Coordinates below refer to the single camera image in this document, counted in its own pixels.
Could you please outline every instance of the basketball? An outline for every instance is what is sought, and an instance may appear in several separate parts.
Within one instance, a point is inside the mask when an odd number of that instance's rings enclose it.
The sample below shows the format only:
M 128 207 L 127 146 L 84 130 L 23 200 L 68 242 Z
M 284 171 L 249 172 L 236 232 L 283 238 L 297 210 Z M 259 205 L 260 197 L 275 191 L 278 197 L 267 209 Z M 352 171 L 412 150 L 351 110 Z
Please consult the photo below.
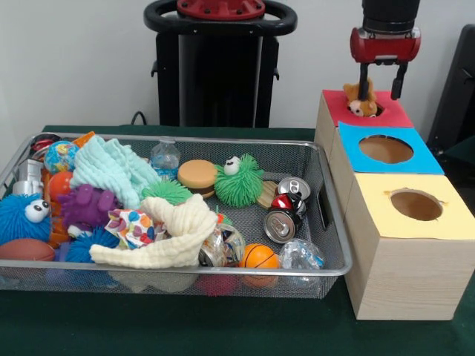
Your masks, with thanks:
M 239 263 L 244 268 L 279 268 L 279 257 L 274 251 L 261 243 L 251 243 L 244 250 Z
M 244 268 L 279 268 L 279 258 L 274 251 L 261 243 L 246 246 L 240 267 Z M 244 276 L 243 283 L 249 287 L 272 288 L 278 276 Z

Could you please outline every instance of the wooden box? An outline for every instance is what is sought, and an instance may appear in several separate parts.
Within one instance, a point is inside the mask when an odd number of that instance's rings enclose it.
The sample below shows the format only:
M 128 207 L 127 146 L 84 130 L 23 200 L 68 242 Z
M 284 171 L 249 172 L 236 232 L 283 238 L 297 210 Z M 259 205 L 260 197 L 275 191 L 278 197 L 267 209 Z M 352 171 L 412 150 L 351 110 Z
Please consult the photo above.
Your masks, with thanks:
M 348 110 L 347 97 L 342 90 L 322 91 L 318 108 L 315 142 L 324 148 L 328 161 L 330 161 L 333 137 L 339 122 L 368 127 L 413 127 L 399 102 L 391 99 L 389 91 L 376 91 L 376 96 L 381 113 L 377 117 L 358 117 Z
M 355 174 L 345 276 L 362 320 L 450 320 L 474 272 L 475 219 L 442 175 Z
M 414 128 L 352 126 L 340 122 L 333 137 L 330 170 L 343 212 L 360 173 L 443 174 Z
M 382 110 L 381 114 L 377 117 L 358 117 L 347 109 L 347 97 L 343 91 L 323 90 L 321 94 L 315 142 L 324 148 L 327 155 L 343 214 L 353 184 L 353 170 L 345 153 L 338 126 L 342 123 L 373 128 L 413 127 L 399 102 L 390 98 L 390 92 L 378 91 L 376 95 L 378 106 Z

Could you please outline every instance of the colorful polka dot cloth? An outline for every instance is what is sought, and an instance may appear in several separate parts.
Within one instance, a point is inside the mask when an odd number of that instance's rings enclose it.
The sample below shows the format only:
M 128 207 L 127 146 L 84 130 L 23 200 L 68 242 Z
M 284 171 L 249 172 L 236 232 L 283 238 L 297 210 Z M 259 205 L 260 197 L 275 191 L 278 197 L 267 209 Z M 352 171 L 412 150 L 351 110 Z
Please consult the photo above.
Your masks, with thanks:
M 118 248 L 134 250 L 165 236 L 163 224 L 139 210 L 116 209 L 108 214 L 111 220 L 105 229 L 120 240 Z

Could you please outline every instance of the toy hamburger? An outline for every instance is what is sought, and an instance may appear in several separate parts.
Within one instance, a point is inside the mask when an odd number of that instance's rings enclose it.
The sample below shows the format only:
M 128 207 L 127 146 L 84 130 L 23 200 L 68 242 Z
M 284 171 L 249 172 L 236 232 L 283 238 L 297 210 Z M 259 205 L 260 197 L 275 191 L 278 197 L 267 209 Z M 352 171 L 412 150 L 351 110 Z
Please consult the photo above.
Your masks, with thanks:
M 193 159 L 185 162 L 178 170 L 178 180 L 193 194 L 209 198 L 214 194 L 217 170 L 210 161 Z

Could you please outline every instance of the stuffed animal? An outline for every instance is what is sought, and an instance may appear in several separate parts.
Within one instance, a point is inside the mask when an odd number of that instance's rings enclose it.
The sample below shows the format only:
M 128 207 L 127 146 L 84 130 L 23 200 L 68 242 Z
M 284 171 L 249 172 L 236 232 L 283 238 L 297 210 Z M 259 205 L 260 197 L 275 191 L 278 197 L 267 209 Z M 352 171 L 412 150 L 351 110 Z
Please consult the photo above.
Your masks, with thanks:
M 47 242 L 51 232 L 50 205 L 40 194 L 9 195 L 0 201 L 0 245 L 30 238 Z
M 262 176 L 258 162 L 250 154 L 233 156 L 224 166 L 216 165 L 214 189 L 217 198 L 227 205 L 242 208 L 254 204 L 262 194 Z
M 356 116 L 374 117 L 378 112 L 378 105 L 376 105 L 376 95 L 373 91 L 373 81 L 368 78 L 369 88 L 368 97 L 365 101 L 358 100 L 359 83 L 345 84 L 343 91 L 348 98 L 348 109 Z

